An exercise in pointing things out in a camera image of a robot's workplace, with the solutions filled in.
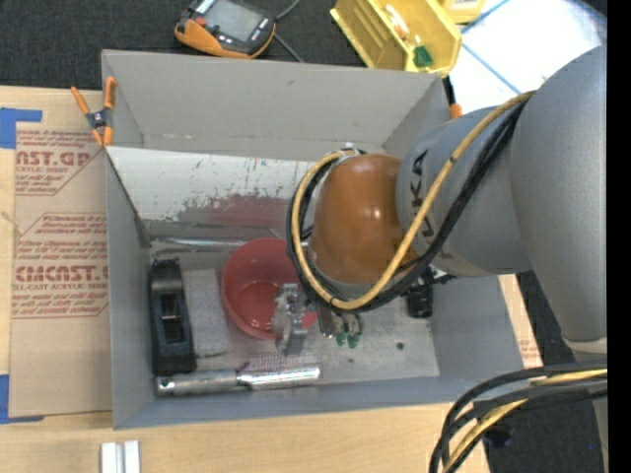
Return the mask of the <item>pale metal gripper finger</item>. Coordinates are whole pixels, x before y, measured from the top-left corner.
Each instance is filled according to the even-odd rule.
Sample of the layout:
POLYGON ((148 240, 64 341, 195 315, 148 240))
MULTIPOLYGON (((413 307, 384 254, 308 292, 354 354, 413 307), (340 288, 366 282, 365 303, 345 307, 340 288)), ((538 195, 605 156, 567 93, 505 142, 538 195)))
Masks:
POLYGON ((283 285, 274 298, 275 309, 272 317, 272 331, 275 333, 275 345, 279 352, 289 352, 289 333, 291 318, 299 314, 299 287, 283 285))
POLYGON ((304 316, 302 314, 294 314, 291 318, 291 326, 289 333, 289 354, 299 355, 304 347, 309 330, 304 327, 304 316))

